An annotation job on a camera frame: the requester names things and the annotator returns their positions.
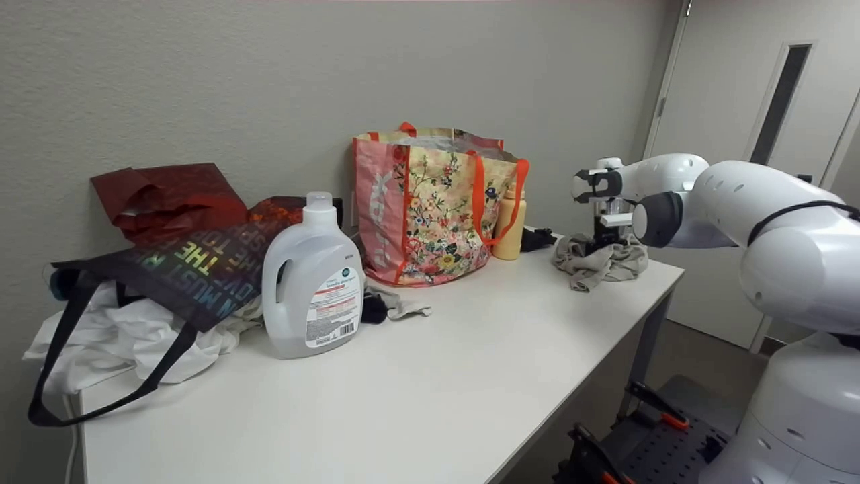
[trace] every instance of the floor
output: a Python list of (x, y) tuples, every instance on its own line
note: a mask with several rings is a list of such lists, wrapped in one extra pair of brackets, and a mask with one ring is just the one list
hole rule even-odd
[[(595, 370), (584, 391), (572, 395), (572, 400), (541, 432), (541, 438), (527, 447), (522, 459), (496, 479), (500, 484), (552, 482), (560, 463), (570, 454), (568, 430), (572, 424), (586, 424), (596, 438), (609, 430), (638, 341), (639, 334), (632, 334), (619, 344), (619, 350)], [(660, 387), (671, 376), (689, 376), (741, 412), (753, 397), (762, 366), (762, 354), (750, 354), (748, 350), (717, 341), (676, 322), (664, 322), (647, 369), (647, 384)]]

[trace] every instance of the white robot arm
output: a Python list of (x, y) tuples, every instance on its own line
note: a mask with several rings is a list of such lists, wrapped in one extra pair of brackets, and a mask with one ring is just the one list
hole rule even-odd
[(644, 245), (737, 245), (748, 299), (823, 330), (773, 352), (740, 432), (699, 482), (860, 484), (860, 210), (772, 167), (690, 154), (604, 158), (580, 178), (590, 194), (577, 198), (632, 206), (627, 223)]

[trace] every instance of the bag handle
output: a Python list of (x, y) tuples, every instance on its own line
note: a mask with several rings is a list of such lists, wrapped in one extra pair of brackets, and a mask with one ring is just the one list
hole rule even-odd
[(483, 248), (492, 251), (511, 231), (511, 225), (519, 217), (519, 202), (522, 202), (522, 192), (527, 186), (529, 162), (527, 158), (514, 162), (514, 213), (511, 213), (511, 221), (500, 228), (496, 237), (487, 237), (483, 235), (483, 158), (476, 150), (468, 150), (468, 158), (476, 167), (476, 178), (472, 178), (472, 228), (478, 231)]
[(96, 294), (100, 288), (100, 278), (89, 275), (89, 272), (80, 272), (79, 278), (79, 288), (73, 291), (61, 318), (60, 318), (60, 325), (57, 325), (57, 334), (50, 338), (50, 346), (48, 346), (48, 354), (45, 354), (45, 364), (41, 369), (41, 376), (36, 382), (36, 393), (31, 393), (31, 400), (29, 400), (29, 421), (36, 424), (42, 424), (42, 428), (68, 428), (68, 424), (79, 424), (79, 421), (85, 421), (85, 419), (95, 419), (95, 417), (103, 417), (108, 412), (115, 412), (154, 391), (158, 391), (165, 374), (183, 357), (183, 352), (187, 352), (187, 346), (193, 344), (195, 338), (195, 329), (193, 325), (183, 325), (183, 330), (177, 334), (177, 338), (173, 341), (173, 346), (165, 352), (165, 357), (158, 360), (158, 366), (154, 369), (154, 374), (134, 391), (130, 393), (126, 397), (119, 397), (103, 409), (95, 409), (89, 415), (79, 415), (73, 419), (61, 419), (57, 417), (45, 404), (42, 404), (42, 391), (45, 391), (45, 382), (57, 366), (57, 357), (61, 352), (61, 346), (70, 341), (89, 299)]

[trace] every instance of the door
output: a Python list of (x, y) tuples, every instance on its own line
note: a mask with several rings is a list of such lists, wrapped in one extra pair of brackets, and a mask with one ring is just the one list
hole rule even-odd
[[(838, 171), (836, 145), (860, 85), (860, 2), (690, 0), (682, 6), (644, 154), (758, 158), (812, 182)], [(685, 267), (670, 318), (754, 346), (762, 314), (737, 286), (741, 251), (652, 251)]]

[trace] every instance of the cable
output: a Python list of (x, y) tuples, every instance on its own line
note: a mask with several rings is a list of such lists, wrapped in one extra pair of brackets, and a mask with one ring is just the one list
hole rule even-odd
[[(65, 405), (65, 415), (73, 419), (74, 412), (73, 412), (73, 404), (70, 404), (70, 395), (61, 395), (60, 397), (61, 405)], [(79, 424), (70, 424), (73, 428), (73, 444), (70, 444), (70, 454), (65, 456), (65, 484), (73, 484), (73, 474), (74, 474), (74, 456), (79, 456)]]

